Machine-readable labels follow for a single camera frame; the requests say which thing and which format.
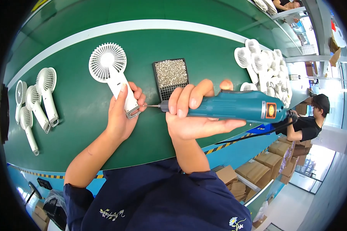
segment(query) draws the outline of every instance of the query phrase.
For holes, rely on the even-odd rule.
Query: flower embroidery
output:
[[[245,221],[246,219],[247,219],[247,218],[245,218],[244,220],[241,220],[241,221],[238,221],[238,222],[237,222],[238,217],[233,217],[233,218],[231,218],[230,221],[229,221],[229,226],[231,226],[231,227],[236,227],[236,229],[235,229],[235,230],[232,230],[232,231],[238,231],[239,229],[244,228],[244,227],[243,227],[243,224],[239,224],[239,223]]]
[[[229,225],[232,226],[236,222],[237,219],[238,219],[238,217],[231,218],[229,221]]]
[[[118,215],[121,215],[121,217],[125,216],[125,215],[123,215],[125,210],[121,210],[118,213],[114,213],[114,214],[112,214],[113,212],[108,213],[108,211],[109,211],[109,209],[106,209],[105,211],[100,209],[99,213],[102,214],[102,217],[105,217],[105,218],[108,218],[108,219],[112,219],[113,218],[112,221],[115,221],[117,219]]]

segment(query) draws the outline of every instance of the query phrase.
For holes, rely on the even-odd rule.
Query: person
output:
[[[133,82],[129,85],[143,112],[145,95]],[[232,90],[233,85],[225,80],[220,88]],[[213,95],[210,80],[176,88],[166,113],[176,157],[103,171],[106,181],[94,198],[86,187],[118,146],[128,139],[138,120],[138,116],[127,119],[125,115],[127,88],[122,84],[117,100],[111,99],[106,129],[74,158],[65,173],[69,229],[251,230],[250,211],[210,170],[195,140],[230,132],[244,126],[245,121],[186,117],[189,108],[198,108],[203,96]]]
[[[278,13],[301,7],[301,2],[298,0],[273,0],[272,3],[276,7]],[[298,23],[299,19],[295,18],[294,22]]]
[[[329,98],[324,95],[312,95],[313,116],[301,117],[295,110],[292,110],[297,116],[298,120],[295,124],[291,124],[286,128],[278,129],[276,134],[284,134],[289,141],[308,141],[316,138],[321,132],[326,115],[330,110]],[[292,118],[287,118],[279,123],[273,123],[274,128],[291,123]]]

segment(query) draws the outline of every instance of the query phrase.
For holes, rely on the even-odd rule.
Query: teal electric screwdriver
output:
[[[168,100],[157,105],[162,112],[168,112]],[[251,123],[277,123],[295,114],[286,110],[278,98],[263,92],[221,90],[213,97],[203,97],[197,109],[189,109],[188,116],[221,119],[243,119]]]

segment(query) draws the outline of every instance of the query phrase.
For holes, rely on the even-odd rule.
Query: screwdriver cord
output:
[[[219,144],[222,144],[222,143],[231,143],[231,142],[236,142],[236,141],[242,141],[242,140],[245,140],[245,139],[248,139],[248,138],[252,138],[252,137],[256,137],[256,136],[263,136],[263,135],[269,135],[273,132],[275,132],[276,130],[279,130],[279,129],[283,129],[285,127],[288,127],[289,125],[291,124],[295,124],[297,122],[297,118],[294,118],[293,117],[293,120],[292,122],[290,123],[287,123],[287,124],[283,124],[277,128],[274,128],[273,130],[271,131],[268,131],[268,132],[264,132],[264,133],[260,133],[260,134],[255,134],[255,135],[251,135],[251,136],[246,136],[246,137],[241,137],[241,138],[238,138],[238,139],[235,139],[235,140],[231,140],[231,141],[222,141],[222,142],[218,142],[216,143],[216,145],[219,145]]]

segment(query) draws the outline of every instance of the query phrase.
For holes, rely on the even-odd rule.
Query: orange label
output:
[[[266,103],[266,118],[275,119],[276,116],[276,103]]]

